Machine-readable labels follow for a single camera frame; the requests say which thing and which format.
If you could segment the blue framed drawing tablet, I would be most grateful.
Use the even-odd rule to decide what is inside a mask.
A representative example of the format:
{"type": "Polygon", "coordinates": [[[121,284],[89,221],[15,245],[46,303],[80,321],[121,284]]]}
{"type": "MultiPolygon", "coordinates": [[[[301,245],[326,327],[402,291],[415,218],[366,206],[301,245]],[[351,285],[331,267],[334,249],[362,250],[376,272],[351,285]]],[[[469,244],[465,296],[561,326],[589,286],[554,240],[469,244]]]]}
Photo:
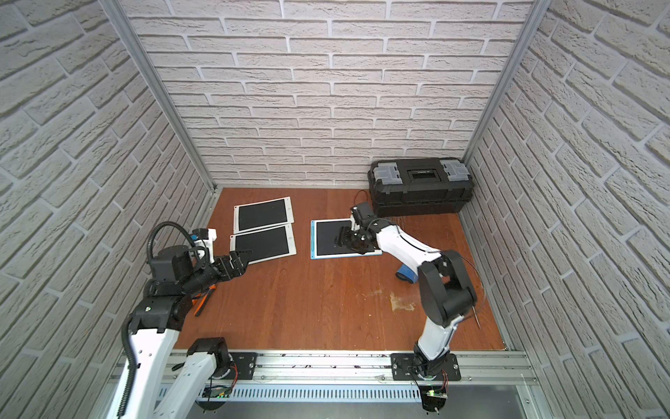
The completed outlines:
{"type": "Polygon", "coordinates": [[[343,227],[353,227],[351,218],[311,221],[311,259],[357,258],[380,256],[381,250],[360,254],[338,244],[343,227]]]}

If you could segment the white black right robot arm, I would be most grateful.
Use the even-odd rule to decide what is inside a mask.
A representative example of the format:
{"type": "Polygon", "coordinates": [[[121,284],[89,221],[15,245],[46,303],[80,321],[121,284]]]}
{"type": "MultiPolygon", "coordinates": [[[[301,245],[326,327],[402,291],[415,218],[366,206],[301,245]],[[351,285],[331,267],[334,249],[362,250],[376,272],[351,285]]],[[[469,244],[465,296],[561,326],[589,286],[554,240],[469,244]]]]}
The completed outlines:
{"type": "Polygon", "coordinates": [[[415,274],[427,319],[415,343],[412,372],[422,377],[438,375],[458,327],[478,300],[461,254],[434,249],[382,219],[341,228],[336,243],[359,254],[383,251],[415,274]]]}

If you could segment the large white drawing tablet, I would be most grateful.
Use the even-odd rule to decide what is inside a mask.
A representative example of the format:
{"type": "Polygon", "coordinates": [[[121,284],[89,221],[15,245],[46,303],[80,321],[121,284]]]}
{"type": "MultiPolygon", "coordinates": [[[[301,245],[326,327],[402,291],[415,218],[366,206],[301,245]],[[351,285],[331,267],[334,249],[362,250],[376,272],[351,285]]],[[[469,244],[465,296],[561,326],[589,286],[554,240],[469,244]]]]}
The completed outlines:
{"type": "Polygon", "coordinates": [[[250,265],[297,254],[290,223],[232,235],[230,249],[244,252],[249,257],[250,265]]]}

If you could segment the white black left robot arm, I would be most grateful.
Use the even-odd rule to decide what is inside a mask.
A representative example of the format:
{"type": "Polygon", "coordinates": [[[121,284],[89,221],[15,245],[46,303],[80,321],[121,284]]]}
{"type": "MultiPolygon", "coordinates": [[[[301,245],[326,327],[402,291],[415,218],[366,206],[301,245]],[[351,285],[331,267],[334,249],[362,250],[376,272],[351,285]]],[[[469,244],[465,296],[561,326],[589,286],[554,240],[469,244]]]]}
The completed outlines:
{"type": "Polygon", "coordinates": [[[184,418],[199,396],[205,397],[202,406],[210,410],[213,400],[232,393],[232,384],[214,384],[216,379],[239,377],[225,338],[218,337],[196,340],[167,394],[159,395],[194,299],[211,286],[243,276],[250,259],[250,251],[212,258],[201,245],[171,246],[148,255],[152,279],[120,329],[126,362],[108,417],[184,418]]]}

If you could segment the blue microfiber cloth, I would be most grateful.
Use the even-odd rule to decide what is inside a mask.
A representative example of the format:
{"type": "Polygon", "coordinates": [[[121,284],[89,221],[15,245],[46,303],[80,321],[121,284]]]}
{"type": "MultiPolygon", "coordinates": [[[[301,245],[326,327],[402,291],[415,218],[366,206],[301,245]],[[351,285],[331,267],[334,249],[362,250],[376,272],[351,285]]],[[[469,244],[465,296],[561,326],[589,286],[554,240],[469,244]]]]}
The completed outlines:
{"type": "Polygon", "coordinates": [[[402,265],[395,273],[395,276],[397,279],[408,282],[409,284],[415,284],[418,281],[418,275],[406,265],[402,265]]]}

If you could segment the small white drawing tablet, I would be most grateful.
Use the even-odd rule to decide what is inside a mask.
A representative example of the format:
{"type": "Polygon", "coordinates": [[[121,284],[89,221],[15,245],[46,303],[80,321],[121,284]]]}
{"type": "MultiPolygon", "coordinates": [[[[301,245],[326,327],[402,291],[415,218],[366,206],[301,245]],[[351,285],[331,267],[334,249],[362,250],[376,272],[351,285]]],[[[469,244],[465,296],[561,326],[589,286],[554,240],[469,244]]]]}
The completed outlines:
{"type": "Polygon", "coordinates": [[[234,208],[233,231],[238,234],[293,222],[291,198],[282,197],[254,204],[237,205],[234,208]]]}

